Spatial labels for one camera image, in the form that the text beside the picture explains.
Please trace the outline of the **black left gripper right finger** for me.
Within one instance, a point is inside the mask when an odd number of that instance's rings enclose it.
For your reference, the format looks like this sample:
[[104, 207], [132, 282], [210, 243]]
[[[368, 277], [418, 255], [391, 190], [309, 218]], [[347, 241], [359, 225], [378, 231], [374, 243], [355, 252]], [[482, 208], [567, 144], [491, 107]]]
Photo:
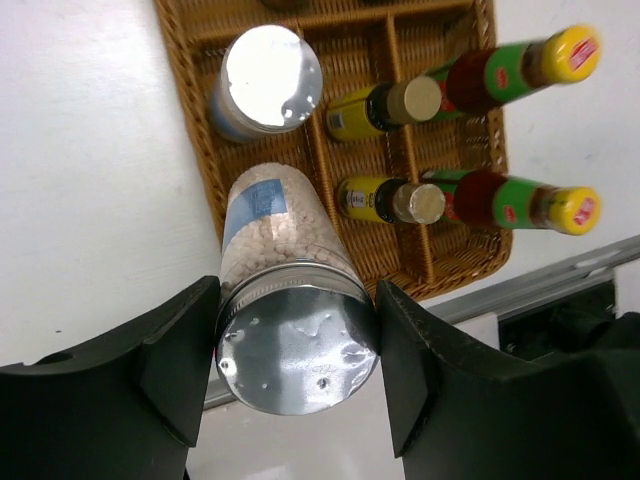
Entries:
[[527, 361], [376, 292], [394, 454], [408, 479], [635, 479], [639, 316], [583, 352]]

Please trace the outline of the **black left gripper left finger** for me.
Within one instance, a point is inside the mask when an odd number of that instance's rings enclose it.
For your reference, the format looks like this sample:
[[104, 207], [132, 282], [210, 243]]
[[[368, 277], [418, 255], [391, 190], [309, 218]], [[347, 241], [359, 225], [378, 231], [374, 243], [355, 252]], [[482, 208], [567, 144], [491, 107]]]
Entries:
[[181, 479], [196, 445], [220, 284], [32, 365], [1, 369], [4, 479]]

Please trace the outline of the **silver-lid spice jar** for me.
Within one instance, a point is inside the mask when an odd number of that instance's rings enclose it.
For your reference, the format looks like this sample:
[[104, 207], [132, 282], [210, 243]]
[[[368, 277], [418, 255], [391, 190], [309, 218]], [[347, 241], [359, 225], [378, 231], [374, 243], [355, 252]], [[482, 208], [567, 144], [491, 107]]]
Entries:
[[310, 180], [263, 163], [229, 193], [216, 368], [243, 404], [301, 416], [362, 387], [378, 362], [373, 302]]
[[209, 101], [212, 128], [235, 143], [298, 129], [318, 106], [322, 68], [311, 46], [274, 24], [253, 27], [227, 48]]

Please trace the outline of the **yellow-label cork bottle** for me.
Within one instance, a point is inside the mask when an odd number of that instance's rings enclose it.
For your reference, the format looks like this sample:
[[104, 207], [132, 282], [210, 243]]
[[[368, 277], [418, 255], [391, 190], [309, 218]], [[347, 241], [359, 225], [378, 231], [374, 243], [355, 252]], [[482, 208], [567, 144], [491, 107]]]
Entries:
[[431, 120], [441, 102], [441, 89], [428, 76], [381, 83], [332, 100], [325, 124], [336, 141], [372, 138]]
[[438, 186], [392, 177], [348, 178], [336, 199], [346, 217], [385, 224], [430, 225], [442, 217], [446, 205]]

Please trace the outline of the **yellow-cap red sauce bottle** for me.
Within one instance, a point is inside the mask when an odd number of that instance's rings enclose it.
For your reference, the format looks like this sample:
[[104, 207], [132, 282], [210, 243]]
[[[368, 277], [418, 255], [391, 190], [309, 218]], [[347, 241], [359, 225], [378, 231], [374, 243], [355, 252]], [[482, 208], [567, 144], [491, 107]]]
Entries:
[[470, 50], [424, 73], [442, 94], [434, 118], [482, 116], [550, 86], [579, 83], [593, 74], [601, 50], [598, 31], [586, 24], [547, 39]]

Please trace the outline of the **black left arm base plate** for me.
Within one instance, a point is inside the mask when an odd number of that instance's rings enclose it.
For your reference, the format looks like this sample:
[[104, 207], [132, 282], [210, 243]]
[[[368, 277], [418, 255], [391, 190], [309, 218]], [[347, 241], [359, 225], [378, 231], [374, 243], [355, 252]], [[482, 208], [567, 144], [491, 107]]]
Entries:
[[552, 364], [587, 351], [639, 349], [639, 314], [617, 313], [612, 281], [499, 322], [500, 350]]

